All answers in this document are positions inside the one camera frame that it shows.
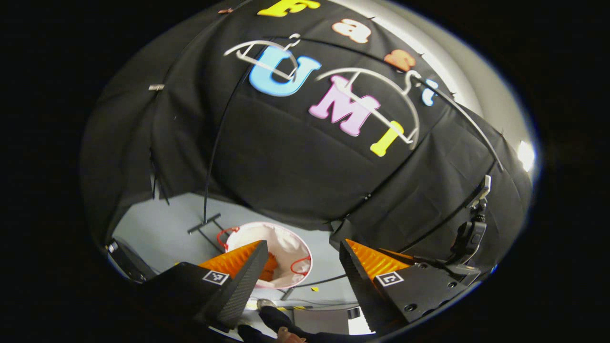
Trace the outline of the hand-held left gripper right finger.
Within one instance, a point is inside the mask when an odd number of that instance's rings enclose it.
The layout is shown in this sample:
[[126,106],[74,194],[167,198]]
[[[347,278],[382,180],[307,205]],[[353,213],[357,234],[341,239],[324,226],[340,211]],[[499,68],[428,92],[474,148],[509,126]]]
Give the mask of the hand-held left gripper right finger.
[[478,268],[370,248],[350,239],[340,262],[369,329],[388,334],[457,300],[481,275]]

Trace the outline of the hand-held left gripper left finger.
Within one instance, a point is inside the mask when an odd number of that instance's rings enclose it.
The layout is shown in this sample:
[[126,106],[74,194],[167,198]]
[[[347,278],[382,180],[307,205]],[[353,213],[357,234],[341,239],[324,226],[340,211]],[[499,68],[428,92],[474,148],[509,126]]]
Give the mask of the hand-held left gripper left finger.
[[142,284],[144,304],[165,320],[190,329],[237,325],[268,260],[265,240],[213,258],[182,262]]

